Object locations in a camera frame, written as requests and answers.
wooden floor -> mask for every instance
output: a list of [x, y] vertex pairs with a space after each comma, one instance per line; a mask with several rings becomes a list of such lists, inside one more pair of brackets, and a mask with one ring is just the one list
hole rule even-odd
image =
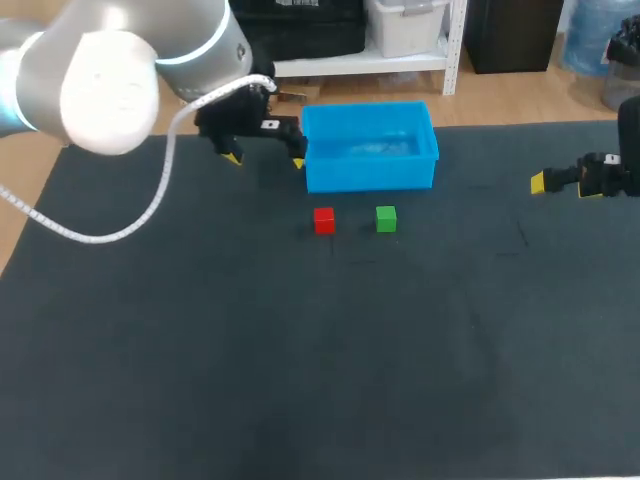
[[[440, 95], [442, 82], [440, 73], [334, 77], [327, 80], [316, 103], [424, 100], [436, 126], [615, 118], [615, 114], [600, 103], [601, 80], [577, 78], [555, 66], [555, 61], [546, 73], [478, 76], [465, 60], [455, 96]], [[163, 89], [163, 107], [156, 133], [166, 131], [178, 108], [178, 101]], [[300, 110], [300, 106], [279, 104], [276, 113], [299, 114]], [[184, 131], [193, 133], [193, 128], [186, 126]], [[0, 183], [23, 200], [35, 203], [59, 150], [58, 141], [39, 133], [0, 140]], [[11, 257], [25, 221], [21, 213], [0, 200], [0, 272]]]

blue plastic bin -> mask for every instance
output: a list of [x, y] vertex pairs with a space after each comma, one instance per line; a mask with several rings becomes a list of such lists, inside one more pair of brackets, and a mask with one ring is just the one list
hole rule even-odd
[[439, 158], [424, 102], [306, 107], [309, 193], [431, 188]]

black container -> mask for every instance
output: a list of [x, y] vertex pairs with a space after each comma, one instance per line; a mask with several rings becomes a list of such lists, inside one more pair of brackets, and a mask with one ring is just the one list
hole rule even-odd
[[362, 52], [363, 0], [231, 0], [252, 46], [271, 60], [322, 58]]
[[469, 0], [464, 42], [476, 73], [542, 72], [563, 0]]

black cabinet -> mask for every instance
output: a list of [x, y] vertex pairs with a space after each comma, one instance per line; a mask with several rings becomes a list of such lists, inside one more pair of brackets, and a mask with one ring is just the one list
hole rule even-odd
[[563, 0], [469, 0], [464, 42], [476, 73], [547, 69]]

cable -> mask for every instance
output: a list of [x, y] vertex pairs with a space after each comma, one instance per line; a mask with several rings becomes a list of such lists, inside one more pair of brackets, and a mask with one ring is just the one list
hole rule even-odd
[[156, 194], [145, 212], [140, 216], [140, 218], [138, 218], [131, 225], [123, 228], [119, 232], [100, 236], [84, 235], [82, 233], [74, 232], [73, 230], [63, 227], [59, 223], [54, 222], [49, 217], [41, 214], [33, 207], [27, 205], [18, 197], [13, 195], [11, 191], [2, 184], [0, 184], [0, 197], [7, 200], [11, 205], [22, 211], [25, 215], [31, 217], [39, 224], [57, 233], [58, 235], [68, 238], [69, 240], [88, 244], [112, 243], [117, 242], [118, 240], [122, 240], [123, 238], [128, 237], [129, 235], [134, 233], [145, 223], [147, 223], [147, 221], [149, 221], [151, 216], [160, 206], [160, 203], [164, 198], [164, 194], [167, 191], [167, 187], [169, 186], [169, 180], [171, 178], [171, 168], [173, 167], [173, 157], [176, 149], [176, 136], [178, 134], [178, 127], [184, 121], [184, 119], [190, 113], [199, 110], [205, 105], [218, 101], [235, 92], [236, 90], [247, 87], [249, 85], [260, 85], [270, 92], [276, 91], [276, 84], [269, 77], [265, 77], [263, 75], [248, 75], [238, 80], [234, 80], [233, 82], [230, 82], [220, 88], [217, 88], [213, 92], [200, 97], [194, 102], [191, 102], [173, 117], [169, 126], [169, 130], [167, 131], [167, 148], [165, 151], [164, 166], [162, 168], [162, 176], [160, 177], [160, 183], [158, 184]]

